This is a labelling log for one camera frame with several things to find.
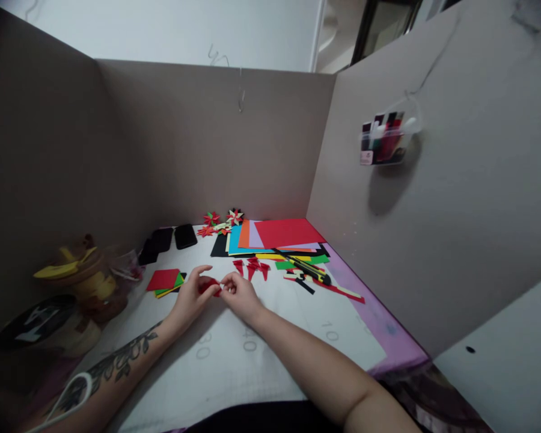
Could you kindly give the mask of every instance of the white cable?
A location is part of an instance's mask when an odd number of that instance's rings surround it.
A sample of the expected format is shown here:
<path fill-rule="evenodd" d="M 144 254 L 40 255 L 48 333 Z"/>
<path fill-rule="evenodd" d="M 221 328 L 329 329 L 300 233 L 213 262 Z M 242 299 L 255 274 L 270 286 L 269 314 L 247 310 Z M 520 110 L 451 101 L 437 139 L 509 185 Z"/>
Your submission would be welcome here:
<path fill-rule="evenodd" d="M 62 397 L 64 397 L 64 394 L 66 394 L 66 391 L 68 391 L 68 389 L 70 388 L 70 386 L 74 383 L 74 381 L 76 381 L 77 379 L 84 379 L 86 381 L 86 393 L 84 394 L 84 399 L 77 404 L 77 406 L 73 407 L 72 409 L 70 409 L 68 412 L 66 413 L 63 413 L 62 415 L 54 418 L 54 419 L 50 419 L 50 417 L 52 416 L 52 414 L 56 411 L 56 409 L 58 408 L 58 405 L 60 404 L 60 401 L 62 400 Z M 45 428 L 48 428 L 50 427 L 51 425 L 53 424 L 56 424 L 60 421 L 62 421 L 63 419 L 65 419 L 66 417 L 72 415 L 74 412 L 76 412 L 77 410 L 80 410 L 82 408 L 82 406 L 84 406 L 84 403 L 86 403 L 86 401 L 88 400 L 88 398 L 90 397 L 90 393 L 92 392 L 92 376 L 88 373 L 78 373 L 76 376 L 74 376 L 72 378 L 72 380 L 70 382 L 68 382 L 68 384 L 66 385 L 66 388 L 64 388 L 64 391 L 62 391 L 62 394 L 60 394 L 60 397 L 58 398 L 58 400 L 56 401 L 56 404 L 54 405 L 54 407 L 52 408 L 52 410 L 50 411 L 50 413 L 48 414 L 47 418 L 46 418 L 46 421 L 44 421 L 43 424 L 39 425 L 39 426 L 36 426 L 34 427 L 33 429 L 31 430 L 28 430 L 26 431 L 26 433 L 38 433 L 38 432 L 41 432 L 42 430 L 44 430 Z"/>

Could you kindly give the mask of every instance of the hand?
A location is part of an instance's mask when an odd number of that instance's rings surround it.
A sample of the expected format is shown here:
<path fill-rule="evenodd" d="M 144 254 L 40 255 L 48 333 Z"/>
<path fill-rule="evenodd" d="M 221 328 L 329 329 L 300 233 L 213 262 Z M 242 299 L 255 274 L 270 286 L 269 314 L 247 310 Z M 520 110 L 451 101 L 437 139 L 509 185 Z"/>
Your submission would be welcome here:
<path fill-rule="evenodd" d="M 210 280 L 210 277 L 201 277 L 200 274 L 210 269 L 212 269 L 210 265 L 197 266 L 180 287 L 174 307 L 165 319 L 165 321 L 172 323 L 174 329 L 179 334 L 182 334 L 188 329 L 191 323 L 204 310 L 206 302 L 208 302 L 212 295 L 221 290 L 220 285 L 213 284 L 202 295 L 198 293 L 201 282 L 204 283 Z"/>
<path fill-rule="evenodd" d="M 231 272 L 221 281 L 224 286 L 221 297 L 230 309 L 248 325 L 265 310 L 251 282 L 236 272 Z"/>

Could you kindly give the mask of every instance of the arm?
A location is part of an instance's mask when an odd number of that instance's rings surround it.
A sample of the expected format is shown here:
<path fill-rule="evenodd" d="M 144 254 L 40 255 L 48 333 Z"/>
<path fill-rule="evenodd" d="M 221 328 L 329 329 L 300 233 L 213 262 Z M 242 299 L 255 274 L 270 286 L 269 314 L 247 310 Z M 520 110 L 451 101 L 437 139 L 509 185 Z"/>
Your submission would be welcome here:
<path fill-rule="evenodd" d="M 45 431 L 53 433 L 101 431 L 156 360 L 188 329 L 202 312 L 206 302 L 220 290 L 220 286 L 214 284 L 202 295 L 198 293 L 201 279 L 210 280 L 208 277 L 200 277 L 200 274 L 211 268 L 212 266 L 207 265 L 194 268 L 180 288 L 172 311 L 164 320 L 87 370 L 93 379 L 92 394 L 88 401 L 78 412 Z M 84 381 L 73 385 L 52 418 L 76 406 L 85 388 Z M 58 397 L 37 416 L 19 426 L 17 431 L 25 432 L 42 424 L 57 399 Z"/>
<path fill-rule="evenodd" d="M 265 339 L 302 391 L 333 422 L 352 432 L 419 432 L 397 401 L 341 352 L 266 309 L 236 272 L 221 281 L 222 299 Z"/>

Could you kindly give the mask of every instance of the black phone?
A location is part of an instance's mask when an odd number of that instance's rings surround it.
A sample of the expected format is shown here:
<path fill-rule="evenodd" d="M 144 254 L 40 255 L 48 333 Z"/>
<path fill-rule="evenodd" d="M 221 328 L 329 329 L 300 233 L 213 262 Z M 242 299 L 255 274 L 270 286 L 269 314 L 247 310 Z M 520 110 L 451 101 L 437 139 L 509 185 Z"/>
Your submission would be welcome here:
<path fill-rule="evenodd" d="M 174 229 L 174 242 L 178 250 L 184 250 L 197 244 L 197 236 L 194 234 L 192 224 L 185 224 Z"/>

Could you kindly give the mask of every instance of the forearm tattoo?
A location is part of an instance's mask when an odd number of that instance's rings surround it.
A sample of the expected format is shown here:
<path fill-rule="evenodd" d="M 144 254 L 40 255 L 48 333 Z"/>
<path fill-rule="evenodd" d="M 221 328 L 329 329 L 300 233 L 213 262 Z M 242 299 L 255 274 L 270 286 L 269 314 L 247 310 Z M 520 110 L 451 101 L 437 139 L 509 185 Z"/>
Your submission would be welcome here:
<path fill-rule="evenodd" d="M 116 350 L 112 354 L 108 355 L 98 364 L 96 364 L 87 372 L 92 376 L 92 392 L 91 396 L 96 394 L 96 391 L 100 388 L 100 383 L 104 379 L 105 381 L 110 381 L 114 370 L 116 370 L 116 376 L 114 382 L 118 382 L 123 377 L 127 377 L 130 373 L 130 361 L 134 361 L 140 356 L 140 353 L 146 354 L 148 348 L 150 347 L 149 341 L 154 340 L 158 337 L 158 334 L 153 332 L 162 321 L 158 322 L 148 331 L 140 334 L 130 343 L 127 343 L 120 349 Z M 74 406 L 77 406 L 80 403 L 82 392 L 86 389 L 86 382 L 84 380 L 76 381 L 69 389 L 66 391 L 62 401 L 60 402 L 59 409 L 64 412 L 72 409 Z M 46 415 L 50 413 L 52 407 L 46 412 Z"/>

